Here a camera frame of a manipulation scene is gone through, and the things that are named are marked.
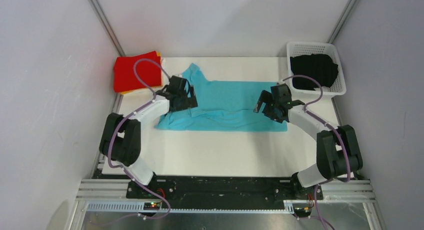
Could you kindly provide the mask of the cyan t-shirt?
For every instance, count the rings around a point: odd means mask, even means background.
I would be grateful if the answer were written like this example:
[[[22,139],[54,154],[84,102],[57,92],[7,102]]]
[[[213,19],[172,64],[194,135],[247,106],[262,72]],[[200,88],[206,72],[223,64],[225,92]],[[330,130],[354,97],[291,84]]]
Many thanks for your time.
[[[263,90],[272,82],[207,80],[201,69],[192,63],[182,73],[194,87],[198,106],[162,115],[158,130],[223,131],[223,132],[286,132],[286,122],[278,123],[254,113]]]

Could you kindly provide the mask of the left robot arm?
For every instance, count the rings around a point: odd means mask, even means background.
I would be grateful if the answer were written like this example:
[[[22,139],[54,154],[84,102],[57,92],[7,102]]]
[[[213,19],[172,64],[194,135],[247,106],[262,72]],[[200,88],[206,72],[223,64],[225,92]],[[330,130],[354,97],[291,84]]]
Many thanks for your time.
[[[152,181],[153,170],[141,157],[142,129],[162,115],[197,107],[194,87],[185,78],[172,76],[162,89],[154,91],[152,99],[127,116],[108,115],[100,140],[99,151],[107,157],[112,169],[121,168],[129,178],[139,183],[138,191],[145,198],[157,194]]]

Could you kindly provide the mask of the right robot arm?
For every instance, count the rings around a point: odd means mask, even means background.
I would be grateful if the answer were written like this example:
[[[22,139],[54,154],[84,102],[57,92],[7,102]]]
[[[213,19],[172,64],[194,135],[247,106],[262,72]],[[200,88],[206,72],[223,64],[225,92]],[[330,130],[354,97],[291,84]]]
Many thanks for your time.
[[[278,123],[291,123],[316,142],[316,163],[291,177],[290,192],[295,198],[303,199],[312,186],[342,175],[346,175],[349,181],[353,172],[363,168],[354,128],[350,125],[336,126],[308,110],[305,103],[292,99],[286,84],[272,86],[270,91],[263,90],[254,112],[262,112]]]

